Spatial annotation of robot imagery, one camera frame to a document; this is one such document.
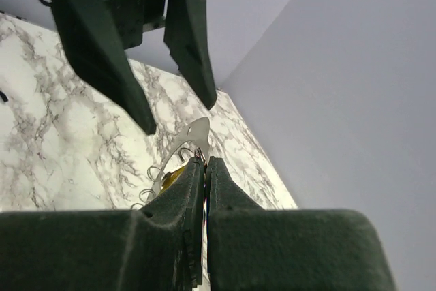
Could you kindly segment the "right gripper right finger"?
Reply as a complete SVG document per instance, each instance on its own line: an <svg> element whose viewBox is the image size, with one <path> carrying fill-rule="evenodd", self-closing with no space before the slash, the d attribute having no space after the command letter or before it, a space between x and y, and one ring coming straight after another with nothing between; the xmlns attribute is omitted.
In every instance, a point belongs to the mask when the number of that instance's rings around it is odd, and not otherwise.
<svg viewBox="0 0 436 291"><path fill-rule="evenodd" d="M207 168L212 290L395 290L373 224L349 209L263 209L221 158Z"/></svg>

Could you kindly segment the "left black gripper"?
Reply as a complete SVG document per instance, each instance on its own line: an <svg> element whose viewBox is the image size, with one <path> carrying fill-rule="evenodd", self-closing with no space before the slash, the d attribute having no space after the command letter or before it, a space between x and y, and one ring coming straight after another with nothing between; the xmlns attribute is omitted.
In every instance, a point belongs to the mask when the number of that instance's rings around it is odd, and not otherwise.
<svg viewBox="0 0 436 291"><path fill-rule="evenodd" d="M118 104L144 131L156 122L124 49L165 27L170 56L207 109L217 101L208 53L206 0L51 0L65 56L88 85Z"/></svg>

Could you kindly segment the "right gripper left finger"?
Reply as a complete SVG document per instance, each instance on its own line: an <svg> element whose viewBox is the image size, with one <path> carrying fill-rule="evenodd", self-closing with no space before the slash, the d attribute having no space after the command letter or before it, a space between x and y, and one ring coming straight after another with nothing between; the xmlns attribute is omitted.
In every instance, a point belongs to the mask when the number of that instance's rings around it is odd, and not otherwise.
<svg viewBox="0 0 436 291"><path fill-rule="evenodd" d="M2 290L191 290L202 283L204 162L136 210L1 214Z"/></svg>

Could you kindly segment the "key with yellow tag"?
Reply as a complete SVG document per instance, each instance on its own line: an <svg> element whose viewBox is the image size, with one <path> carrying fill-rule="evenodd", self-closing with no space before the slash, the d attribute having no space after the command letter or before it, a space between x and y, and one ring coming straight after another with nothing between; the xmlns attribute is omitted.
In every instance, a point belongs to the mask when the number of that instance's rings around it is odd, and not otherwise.
<svg viewBox="0 0 436 291"><path fill-rule="evenodd" d="M161 189L159 194L162 194L165 192L185 171L185 166L181 166L180 168L177 168L173 172L168 172L165 174L162 180Z"/></svg>

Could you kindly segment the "metal keyring with keys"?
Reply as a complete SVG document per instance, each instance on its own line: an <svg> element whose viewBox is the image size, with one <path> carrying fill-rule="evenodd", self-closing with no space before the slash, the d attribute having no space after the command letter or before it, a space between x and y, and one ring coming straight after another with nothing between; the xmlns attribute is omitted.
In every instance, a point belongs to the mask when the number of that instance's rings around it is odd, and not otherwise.
<svg viewBox="0 0 436 291"><path fill-rule="evenodd" d="M204 164L207 164L211 147L208 140L210 130L211 124L208 117L201 117L186 125L176 135L162 163L147 169L146 175L152 185L139 192L139 201L133 203L130 209L139 209L154 200L159 195L165 174L186 166L191 157L200 158Z"/></svg>

